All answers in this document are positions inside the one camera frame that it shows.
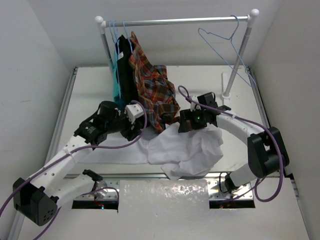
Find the blue hanger with black garment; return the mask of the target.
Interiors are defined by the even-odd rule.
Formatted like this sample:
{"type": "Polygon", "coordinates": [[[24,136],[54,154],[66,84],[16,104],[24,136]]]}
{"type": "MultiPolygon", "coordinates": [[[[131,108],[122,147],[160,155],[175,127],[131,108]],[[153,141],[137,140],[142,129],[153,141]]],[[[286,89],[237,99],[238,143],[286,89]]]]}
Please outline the blue hanger with black garment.
{"type": "Polygon", "coordinates": [[[118,48],[119,47],[119,32],[118,32],[118,28],[116,27],[115,20],[112,23],[112,30],[113,30],[113,34],[114,34],[114,44],[115,44],[116,48],[118,48]]]}

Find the white shirt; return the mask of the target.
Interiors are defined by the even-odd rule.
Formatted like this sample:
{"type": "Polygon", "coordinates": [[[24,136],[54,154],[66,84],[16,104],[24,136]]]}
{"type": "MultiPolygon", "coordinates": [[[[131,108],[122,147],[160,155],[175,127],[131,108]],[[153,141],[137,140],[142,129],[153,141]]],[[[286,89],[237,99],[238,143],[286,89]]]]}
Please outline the white shirt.
{"type": "Polygon", "coordinates": [[[179,124],[168,125],[157,134],[147,128],[134,144],[116,149],[95,149],[81,163],[159,165],[171,179],[204,176],[223,157],[222,131],[209,126],[179,133],[179,124]]]}

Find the clothes rack metal white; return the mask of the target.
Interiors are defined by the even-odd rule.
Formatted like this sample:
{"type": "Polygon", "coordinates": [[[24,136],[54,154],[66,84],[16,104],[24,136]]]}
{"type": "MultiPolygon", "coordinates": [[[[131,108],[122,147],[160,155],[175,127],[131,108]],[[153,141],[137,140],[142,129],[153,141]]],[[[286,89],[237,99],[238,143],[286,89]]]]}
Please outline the clothes rack metal white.
{"type": "Polygon", "coordinates": [[[222,99],[229,100],[231,98],[231,88],[235,81],[236,75],[238,74],[238,68],[240,65],[245,65],[242,56],[245,52],[248,44],[254,23],[258,18],[260,11],[258,9],[252,9],[246,16],[223,16],[223,17],[196,17],[196,18],[174,18],[174,19],[154,19],[154,20],[132,20],[132,21],[114,21],[107,23],[101,16],[94,18],[97,27],[100,32],[100,36],[103,42],[103,46],[108,59],[109,68],[112,70],[114,67],[114,61],[112,59],[111,51],[109,48],[106,29],[113,27],[140,27],[140,26],[160,26],[160,25],[183,25],[183,24],[198,24],[198,23],[213,23],[213,22],[246,22],[246,30],[242,38],[239,50],[236,51],[236,60],[234,65],[231,67],[231,74],[229,80],[225,81],[226,78],[222,78],[222,99]]]}

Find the blue hanger with teal garment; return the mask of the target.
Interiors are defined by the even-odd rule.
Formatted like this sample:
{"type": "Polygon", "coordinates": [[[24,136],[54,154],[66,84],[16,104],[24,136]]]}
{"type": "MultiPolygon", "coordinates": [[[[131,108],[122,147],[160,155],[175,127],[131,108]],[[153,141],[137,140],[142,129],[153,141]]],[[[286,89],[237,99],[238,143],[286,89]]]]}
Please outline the blue hanger with teal garment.
{"type": "Polygon", "coordinates": [[[116,41],[115,41],[115,38],[114,38],[114,35],[113,35],[113,32],[112,32],[112,23],[111,23],[110,20],[108,21],[108,25],[109,25],[109,32],[110,32],[110,35],[111,35],[112,42],[115,45],[116,41]]]}

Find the teal garment on hanger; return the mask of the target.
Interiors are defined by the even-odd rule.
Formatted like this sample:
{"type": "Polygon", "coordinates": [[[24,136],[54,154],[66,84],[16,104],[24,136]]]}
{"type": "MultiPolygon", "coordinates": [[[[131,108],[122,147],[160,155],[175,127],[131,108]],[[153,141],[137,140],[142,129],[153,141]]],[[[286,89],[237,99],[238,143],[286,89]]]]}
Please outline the teal garment on hanger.
{"type": "Polygon", "coordinates": [[[112,68],[112,74],[113,74],[113,101],[117,104],[119,109],[124,108],[124,101],[121,97],[121,89],[120,89],[120,84],[118,81],[118,65],[117,65],[117,60],[118,60],[118,54],[117,50],[114,50],[114,62],[113,62],[113,68],[112,68]]]}

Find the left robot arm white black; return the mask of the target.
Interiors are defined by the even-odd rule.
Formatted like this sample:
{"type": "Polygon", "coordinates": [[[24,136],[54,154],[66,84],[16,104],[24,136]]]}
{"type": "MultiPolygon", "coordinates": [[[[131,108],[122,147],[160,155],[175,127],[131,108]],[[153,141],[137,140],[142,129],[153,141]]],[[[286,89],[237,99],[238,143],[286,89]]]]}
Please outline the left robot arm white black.
{"type": "Polygon", "coordinates": [[[131,101],[123,110],[112,101],[102,101],[97,110],[83,120],[68,143],[41,169],[27,179],[13,184],[14,208],[37,226],[46,225],[64,204],[90,192],[102,176],[85,169],[71,183],[62,185],[69,171],[96,149],[113,133],[128,140],[125,147],[137,142],[147,127],[143,105],[131,101]]]}

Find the metal mounting rail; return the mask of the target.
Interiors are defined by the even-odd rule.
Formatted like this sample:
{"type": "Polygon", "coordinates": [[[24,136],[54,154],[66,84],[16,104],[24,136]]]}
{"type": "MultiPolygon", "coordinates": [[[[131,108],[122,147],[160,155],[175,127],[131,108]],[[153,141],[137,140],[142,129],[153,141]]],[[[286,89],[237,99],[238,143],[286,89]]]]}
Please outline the metal mounting rail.
{"type": "Polygon", "coordinates": [[[199,194],[207,192],[209,203],[213,205],[231,199],[234,199],[237,205],[252,204],[254,186],[246,183],[228,193],[223,186],[226,175],[225,172],[212,172],[204,177],[185,177],[178,180],[170,180],[163,174],[105,175],[102,182],[90,192],[77,196],[73,201],[86,208],[89,204],[115,205],[125,184],[131,181],[142,190],[150,188],[150,192],[154,194],[162,191],[169,197],[173,194],[189,195],[192,191],[199,194]]]}

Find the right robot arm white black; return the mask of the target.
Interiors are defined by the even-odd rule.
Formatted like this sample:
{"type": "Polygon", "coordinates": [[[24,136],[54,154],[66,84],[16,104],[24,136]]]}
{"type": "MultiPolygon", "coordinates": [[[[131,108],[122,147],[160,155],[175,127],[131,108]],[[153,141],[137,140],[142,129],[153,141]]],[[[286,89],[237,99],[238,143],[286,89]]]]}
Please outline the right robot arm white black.
{"type": "Polygon", "coordinates": [[[283,181],[285,167],[290,163],[281,135],[276,127],[266,128],[260,123],[238,116],[226,105],[218,105],[213,92],[198,97],[189,93],[182,95],[190,108],[180,111],[180,133],[200,130],[208,125],[226,130],[247,147],[247,163],[228,173],[222,182],[221,191],[231,194],[240,186],[263,178],[275,172],[283,181]]]}

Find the plaid shirt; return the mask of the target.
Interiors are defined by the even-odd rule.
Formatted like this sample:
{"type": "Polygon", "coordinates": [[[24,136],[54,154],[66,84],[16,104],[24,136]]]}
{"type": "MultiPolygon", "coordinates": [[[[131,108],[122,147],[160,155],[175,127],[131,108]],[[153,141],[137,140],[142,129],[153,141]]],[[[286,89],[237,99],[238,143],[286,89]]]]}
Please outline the plaid shirt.
{"type": "Polygon", "coordinates": [[[147,58],[134,32],[129,38],[133,52],[129,57],[129,65],[133,71],[138,100],[147,113],[148,123],[158,133],[166,129],[166,125],[176,123],[180,106],[176,100],[176,89],[168,80],[167,67],[153,65],[147,58]]]}

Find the black garment on hanger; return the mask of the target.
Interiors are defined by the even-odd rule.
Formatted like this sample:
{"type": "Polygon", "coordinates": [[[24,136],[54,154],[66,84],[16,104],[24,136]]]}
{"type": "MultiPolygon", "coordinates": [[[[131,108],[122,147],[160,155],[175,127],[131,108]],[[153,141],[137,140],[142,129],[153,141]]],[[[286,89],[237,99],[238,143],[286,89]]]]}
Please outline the black garment on hanger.
{"type": "Polygon", "coordinates": [[[130,104],[132,100],[138,100],[138,90],[133,69],[129,63],[129,58],[132,55],[130,43],[123,35],[118,38],[118,43],[117,69],[121,92],[120,102],[123,107],[125,107],[130,104]]]}

